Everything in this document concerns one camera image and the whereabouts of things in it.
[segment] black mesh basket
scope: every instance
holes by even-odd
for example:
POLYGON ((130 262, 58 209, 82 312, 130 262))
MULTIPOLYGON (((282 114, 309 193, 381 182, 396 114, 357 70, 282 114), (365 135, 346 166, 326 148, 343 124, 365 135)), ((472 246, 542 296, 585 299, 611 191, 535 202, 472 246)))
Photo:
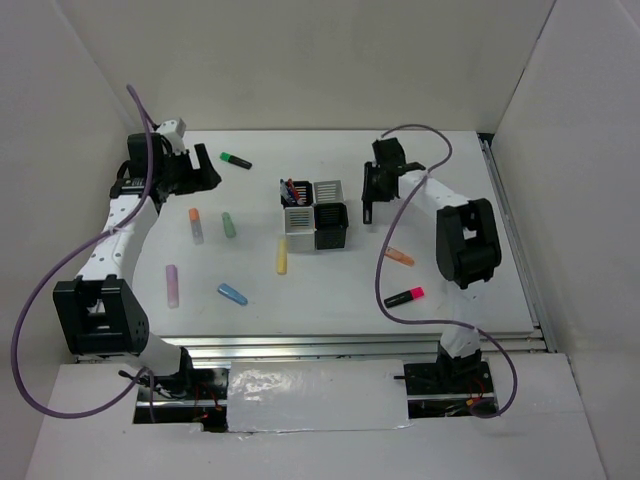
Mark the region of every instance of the black mesh basket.
POLYGON ((316 250, 344 248, 349 218, 344 203, 321 203, 314 207, 316 250))

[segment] green marker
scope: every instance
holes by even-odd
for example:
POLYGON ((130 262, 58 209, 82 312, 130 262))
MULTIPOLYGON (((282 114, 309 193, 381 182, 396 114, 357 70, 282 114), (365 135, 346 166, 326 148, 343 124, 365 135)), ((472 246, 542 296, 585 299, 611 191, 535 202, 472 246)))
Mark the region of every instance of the green marker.
POLYGON ((231 215, 228 212, 222 214, 222 224, 224 225, 224 234, 227 238, 233 238, 236 236, 236 227, 233 226, 231 215))
POLYGON ((235 155, 230 155, 227 152, 222 152, 220 154, 220 160, 222 160, 223 162, 228 162, 232 165, 236 165, 238 167, 246 168, 247 170, 253 167, 253 164, 251 162, 247 162, 246 160, 236 157, 235 155))

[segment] marker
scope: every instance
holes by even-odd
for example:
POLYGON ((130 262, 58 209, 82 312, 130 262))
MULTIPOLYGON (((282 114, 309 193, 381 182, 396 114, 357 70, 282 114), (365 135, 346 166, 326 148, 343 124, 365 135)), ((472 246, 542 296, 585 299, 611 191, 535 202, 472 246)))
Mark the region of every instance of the marker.
POLYGON ((278 241, 276 272, 278 272, 278 275, 286 275, 287 273, 287 240, 285 238, 281 238, 278 241))
POLYGON ((238 305, 246 305, 247 303, 249 303, 249 301, 247 300, 247 297, 245 297, 244 295, 242 295, 240 292, 238 292, 237 290, 231 288, 229 285, 227 285, 226 283, 221 283, 220 286, 218 287, 218 293, 220 295, 222 295, 223 297, 227 297, 229 300, 233 300, 234 302, 236 302, 238 305))
POLYGON ((222 226, 224 227, 224 234, 227 238, 233 238, 236 236, 236 227, 233 225, 229 212, 224 212, 222 214, 222 226))
POLYGON ((403 303, 417 300, 420 297, 424 297, 424 290, 422 289, 422 287, 416 287, 412 288, 411 290, 407 290, 406 292, 394 295, 393 297, 385 298, 384 306, 387 308, 393 308, 397 307, 398 305, 402 305, 403 303))
POLYGON ((406 255, 400 250, 396 250, 395 248, 391 247, 387 247, 387 250, 384 252, 384 256, 395 260, 396 262, 400 262, 408 267, 413 267, 416 263, 409 255, 406 255))
POLYGON ((220 160, 230 163, 231 165, 236 165, 237 167, 246 168, 247 170, 253 167, 253 164, 251 162, 247 162, 246 160, 236 157, 235 155, 230 155, 227 152, 222 152, 220 154, 220 160))
POLYGON ((304 200, 300 198, 300 194, 296 190, 296 187, 293 186, 293 180, 291 179, 287 180, 287 186, 289 187, 289 192, 291 192, 291 194, 293 195, 293 198, 295 199, 296 203, 298 205, 304 205, 304 200))
POLYGON ((200 213, 197 208, 189 209, 189 221, 191 222, 191 235, 193 236, 193 243, 201 245, 204 243, 204 236, 202 235, 202 224, 200 223, 200 213))
POLYGON ((175 265, 167 265, 165 273, 167 275, 167 305, 169 308, 178 308, 178 269, 175 265))
POLYGON ((287 188, 287 184, 284 180, 280 179, 280 196, 284 198, 284 201, 287 202, 288 205, 295 205, 296 202, 289 193, 289 189, 287 188))

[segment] yellow highlighter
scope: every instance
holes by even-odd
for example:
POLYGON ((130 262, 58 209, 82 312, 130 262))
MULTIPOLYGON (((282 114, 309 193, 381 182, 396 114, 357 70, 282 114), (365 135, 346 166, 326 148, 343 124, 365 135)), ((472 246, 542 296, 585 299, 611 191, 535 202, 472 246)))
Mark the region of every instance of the yellow highlighter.
POLYGON ((276 264, 278 275, 286 275, 287 273, 287 240, 281 238, 278 241, 278 262, 276 264))

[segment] white wall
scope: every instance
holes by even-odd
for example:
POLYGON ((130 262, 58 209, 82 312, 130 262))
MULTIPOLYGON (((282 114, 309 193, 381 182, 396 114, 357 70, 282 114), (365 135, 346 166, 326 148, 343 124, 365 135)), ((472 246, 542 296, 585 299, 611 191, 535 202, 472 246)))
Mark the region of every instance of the white wall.
POLYGON ((609 478, 640 471, 640 3, 558 0, 494 154, 609 478))
POLYGON ((60 3, 121 99, 190 128, 495 131, 553 0, 60 3))
MULTIPOLYGON (((103 225, 126 132, 48 1, 3 3, 0 65, 0 476, 13 480, 23 478, 42 422, 13 384, 13 327, 46 270, 103 225)), ((27 385, 44 403, 68 358, 52 288, 36 302, 20 348, 27 385)))

